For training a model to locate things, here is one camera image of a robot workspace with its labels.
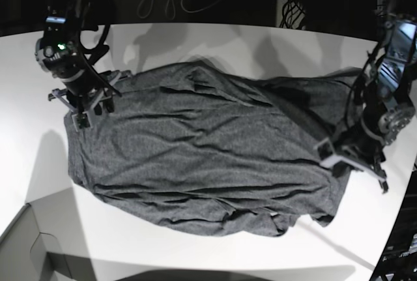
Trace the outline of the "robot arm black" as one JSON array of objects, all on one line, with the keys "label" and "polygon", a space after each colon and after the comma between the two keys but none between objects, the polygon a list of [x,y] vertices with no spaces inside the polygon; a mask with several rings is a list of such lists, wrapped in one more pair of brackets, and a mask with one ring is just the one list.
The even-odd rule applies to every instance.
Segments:
[{"label": "robot arm black", "polygon": [[376,178],[388,191],[383,149],[412,121],[409,97],[416,81],[416,3],[386,0],[381,39],[368,53],[345,105],[345,130],[316,146],[326,169],[349,166]]},{"label": "robot arm black", "polygon": [[40,67],[65,85],[52,90],[48,100],[59,99],[80,117],[88,111],[95,115],[114,112],[113,97],[121,95],[114,87],[115,74],[94,68],[109,51],[106,39],[115,17],[113,0],[104,2],[104,28],[96,46],[87,48],[81,42],[83,31],[98,31],[92,0],[49,0],[43,35],[35,46]]}]

